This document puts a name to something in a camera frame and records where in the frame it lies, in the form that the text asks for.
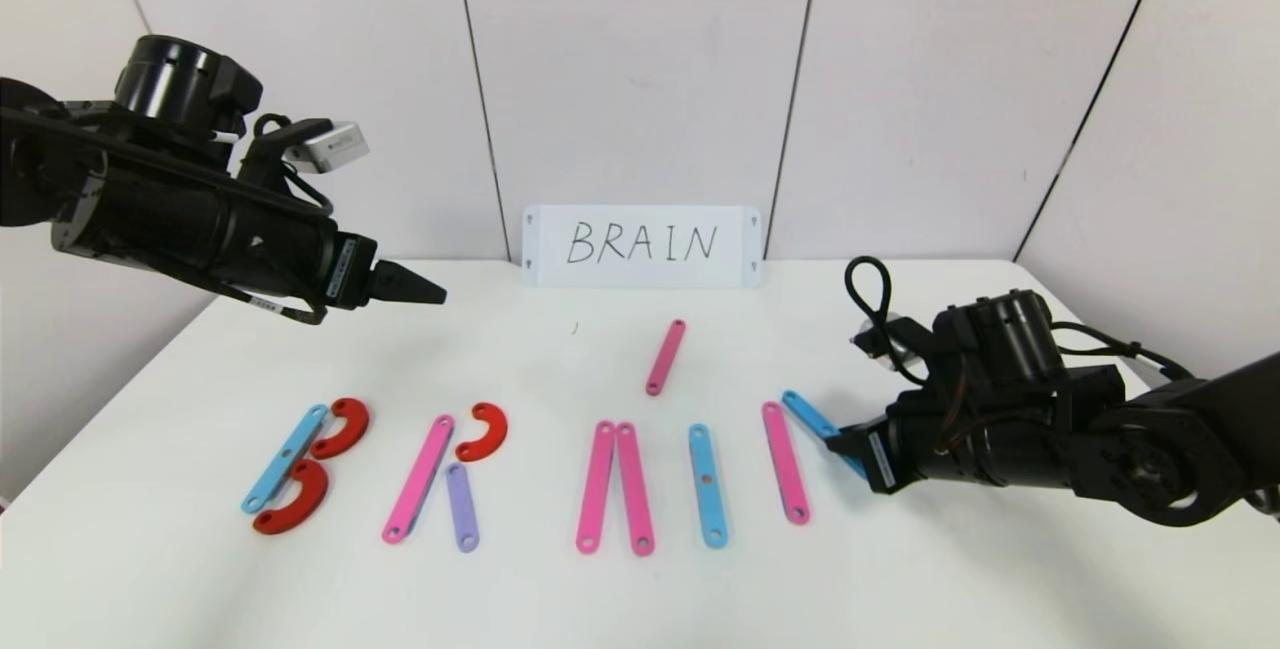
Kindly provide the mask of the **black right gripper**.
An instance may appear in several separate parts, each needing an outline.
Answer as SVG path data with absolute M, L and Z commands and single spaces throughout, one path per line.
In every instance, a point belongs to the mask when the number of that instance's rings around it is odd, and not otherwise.
M 927 479 L 982 484 L 970 451 L 934 451 L 945 416 L 945 403 L 933 390 L 904 390 L 881 417 L 836 429 L 824 444 L 835 454 L 859 457 L 876 493 L 893 494 Z

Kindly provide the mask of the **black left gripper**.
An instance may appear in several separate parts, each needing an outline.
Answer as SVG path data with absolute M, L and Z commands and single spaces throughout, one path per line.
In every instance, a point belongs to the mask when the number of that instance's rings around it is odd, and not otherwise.
M 343 233 L 325 195 L 311 187 L 284 204 L 216 192 L 218 251 L 211 283 L 218 294 L 283 317 L 323 317 L 371 301 L 445 303 L 448 291 L 399 262 L 372 260 L 378 244 Z

